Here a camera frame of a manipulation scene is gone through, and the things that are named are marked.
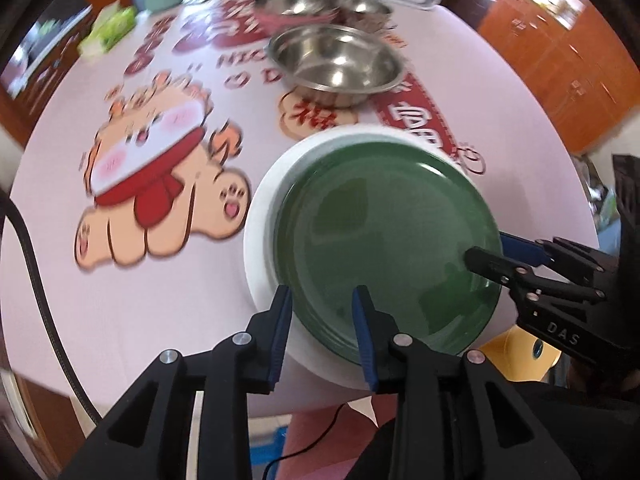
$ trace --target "white plate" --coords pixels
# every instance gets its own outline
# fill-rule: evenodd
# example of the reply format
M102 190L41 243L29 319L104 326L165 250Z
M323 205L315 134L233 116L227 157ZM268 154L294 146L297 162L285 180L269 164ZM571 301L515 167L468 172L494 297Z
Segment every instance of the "white plate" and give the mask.
M244 227L244 271L258 311L268 309L278 286L273 261L273 236L278 212L291 186L306 168L323 156L352 144L380 141L415 146L465 174L442 150L423 139L403 130L376 124L338 126L313 134L289 148L276 160L258 186ZM295 314L291 320L287 354L327 381L347 388L367 390L362 368L322 345Z

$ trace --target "black cable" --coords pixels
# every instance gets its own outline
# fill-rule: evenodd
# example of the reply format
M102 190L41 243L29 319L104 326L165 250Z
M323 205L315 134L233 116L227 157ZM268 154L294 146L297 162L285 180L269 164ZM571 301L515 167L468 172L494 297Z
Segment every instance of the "black cable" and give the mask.
M274 464L277 464L278 462L281 462L282 460L286 460L287 458L293 458L295 456L302 455L303 453L306 453L310 449L314 448L322 439L324 439L324 437L326 437L327 433L329 433L331 431L331 428L335 426L335 423L338 420L338 415L340 415L340 410L343 409L346 405L347 404L345 403L345 404L341 404L340 406L338 406L338 409L335 410L334 420L332 420L331 424L329 424L329 427L322 432L322 435L320 435L318 438L316 438L311 444L306 446L304 449L301 449L300 451L297 451L295 453L291 453L291 454L288 454L288 455L283 455L280 458L277 458L276 460L271 460L271 462L269 462L267 464L267 467L264 468L264 472L262 473L262 480L267 480L267 475L269 474L269 469L271 469L271 466L273 466Z
M24 255L24 261L27 264L27 270L29 271L29 277L31 279L33 295L36 298L40 317L42 318L44 328L47 331L49 341L51 341L51 346L53 346L53 351L56 353L60 367L62 368L66 380L69 382L71 389L80 401L80 404L86 411L87 415L89 415L91 420L97 425L102 420L102 417L100 416L100 413L98 413L98 410L95 409L91 400L89 400L82 384L80 384L78 376L76 375L76 372L69 361L69 357L66 355L65 349L62 346L62 341L60 341L58 330L56 329L56 325L53 322L53 316L49 309L49 303L47 303L47 297L44 294L44 286L42 285L36 255L33 251L33 245L31 243L31 237L29 236L27 226L25 225L24 219L14 202L2 190L0 190L0 210L6 214L9 222L11 222L11 225L14 227L18 240L20 240L22 254Z

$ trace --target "green packet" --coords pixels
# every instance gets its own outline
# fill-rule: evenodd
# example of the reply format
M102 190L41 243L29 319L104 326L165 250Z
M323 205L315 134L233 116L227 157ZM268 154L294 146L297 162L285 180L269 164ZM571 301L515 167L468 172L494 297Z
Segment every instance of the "green packet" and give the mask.
M136 9L120 9L116 2L101 10L91 33L78 46L80 56L97 57L110 51L136 26Z

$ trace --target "wall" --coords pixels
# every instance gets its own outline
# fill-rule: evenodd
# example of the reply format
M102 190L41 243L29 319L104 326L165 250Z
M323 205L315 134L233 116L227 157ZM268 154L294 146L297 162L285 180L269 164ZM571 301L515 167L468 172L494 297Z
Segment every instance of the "wall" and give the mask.
M0 125L0 187L7 191L18 171L22 148Z
M623 122L617 134L589 153L600 179L611 187L615 184L611 163L613 154L640 156L640 109Z

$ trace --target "blue object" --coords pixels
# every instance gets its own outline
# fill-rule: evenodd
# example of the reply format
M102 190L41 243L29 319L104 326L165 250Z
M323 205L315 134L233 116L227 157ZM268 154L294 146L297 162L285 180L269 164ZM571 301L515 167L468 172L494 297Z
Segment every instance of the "blue object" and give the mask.
M358 353L360 354L360 365L364 373L364 379L369 385L369 390L378 390L378 369L376 367L376 352L373 348L371 331L367 324L367 317L358 289L354 289L351 297L351 312L353 314L353 327L356 329L356 339L358 341Z
M292 312L293 300L291 297L291 291L287 289L284 300L282 301L282 309L280 310L280 315L276 322L275 336L271 343L271 363L268 379L271 391L273 391L276 383L280 380L280 372L282 371L282 362L284 361L284 351L287 346L287 337L289 336Z
M269 462L276 460L282 456L284 451L284 443L287 437L287 427L282 426L273 433L273 442L264 446L255 446L249 448L249 456L251 457L251 467L259 465L267 465ZM278 472L278 464L274 464L267 476L268 480L274 480Z
M620 218L614 220L598 233L598 242L600 250L603 253L611 254L611 256L620 256L620 236L622 232L622 224Z
M551 258L545 253L545 248L541 244L518 238L517 236L500 232L502 243L502 254L512 260L518 260L531 267L548 265Z

